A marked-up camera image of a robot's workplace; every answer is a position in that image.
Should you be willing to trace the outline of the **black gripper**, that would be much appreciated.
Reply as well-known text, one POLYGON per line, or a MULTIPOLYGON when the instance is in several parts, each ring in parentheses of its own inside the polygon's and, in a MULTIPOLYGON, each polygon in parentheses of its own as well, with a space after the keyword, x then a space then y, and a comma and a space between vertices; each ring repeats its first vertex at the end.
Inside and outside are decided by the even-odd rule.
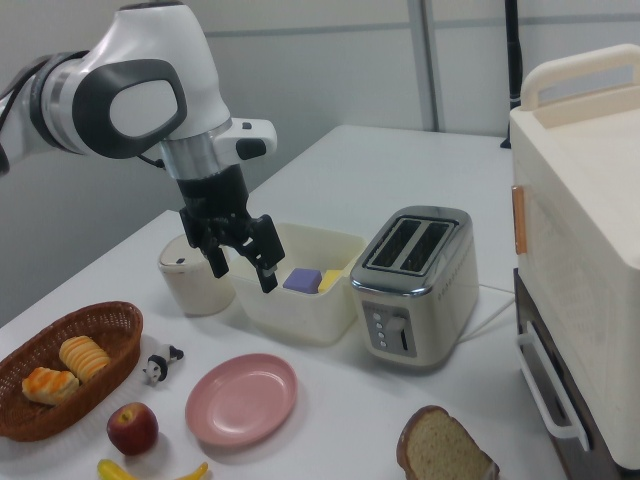
POLYGON ((262 292, 273 291, 285 252, 271 217, 250 217, 241 168, 230 166, 206 178, 177 183, 185 203, 180 217, 187 240, 201 247, 214 277, 220 279, 229 271, 223 247, 241 245, 238 252, 254 267, 262 292))

